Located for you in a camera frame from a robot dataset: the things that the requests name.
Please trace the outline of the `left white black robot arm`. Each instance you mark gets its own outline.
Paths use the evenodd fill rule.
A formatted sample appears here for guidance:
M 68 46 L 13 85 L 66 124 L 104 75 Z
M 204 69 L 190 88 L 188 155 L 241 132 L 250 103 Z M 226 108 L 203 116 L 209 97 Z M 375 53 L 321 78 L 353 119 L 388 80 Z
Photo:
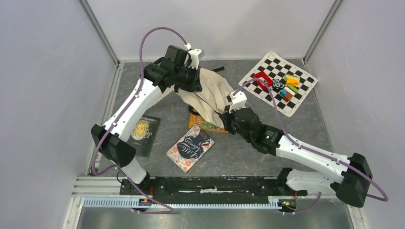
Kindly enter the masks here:
M 116 113 L 103 125 L 95 124 L 91 129 L 97 151 L 132 180 L 131 187 L 138 194 L 149 191 L 150 181 L 136 159 L 136 149 L 127 141 L 146 110 L 168 88 L 202 91 L 199 62 L 203 56 L 202 49 L 190 44 L 186 49 L 170 45 L 163 57 L 143 68 L 143 78 Z

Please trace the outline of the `cream canvas backpack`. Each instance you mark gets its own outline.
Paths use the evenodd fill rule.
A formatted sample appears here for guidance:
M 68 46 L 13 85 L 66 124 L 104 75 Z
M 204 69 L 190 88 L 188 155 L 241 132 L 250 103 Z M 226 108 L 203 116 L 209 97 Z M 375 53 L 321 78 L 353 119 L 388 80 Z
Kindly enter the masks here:
M 176 94 L 184 103 L 193 107 L 207 122 L 223 128 L 224 124 L 219 117 L 228 105 L 227 96 L 234 91 L 228 81 L 218 73 L 201 68 L 200 83 L 202 91 L 187 92 L 178 89 Z

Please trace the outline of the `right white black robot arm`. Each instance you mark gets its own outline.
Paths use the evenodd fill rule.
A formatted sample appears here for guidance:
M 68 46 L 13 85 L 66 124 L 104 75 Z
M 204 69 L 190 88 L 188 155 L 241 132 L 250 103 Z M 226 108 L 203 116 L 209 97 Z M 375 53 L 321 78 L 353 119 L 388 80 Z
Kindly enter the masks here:
M 365 156 L 339 155 L 284 134 L 282 130 L 262 123 L 251 108 L 225 112 L 220 115 L 225 130 L 239 134 L 262 154 L 270 154 L 296 161 L 313 169 L 300 172 L 291 168 L 280 172 L 276 189 L 282 195 L 291 191 L 331 193 L 342 202 L 362 208 L 373 178 Z

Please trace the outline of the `floral cover book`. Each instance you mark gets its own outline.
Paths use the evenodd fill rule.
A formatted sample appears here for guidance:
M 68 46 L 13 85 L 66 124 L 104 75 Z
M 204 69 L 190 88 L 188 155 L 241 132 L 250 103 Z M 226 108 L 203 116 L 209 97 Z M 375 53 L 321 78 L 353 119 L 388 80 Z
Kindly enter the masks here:
M 211 137 L 199 126 L 194 125 L 166 152 L 166 155 L 187 173 L 214 144 L 215 141 Z

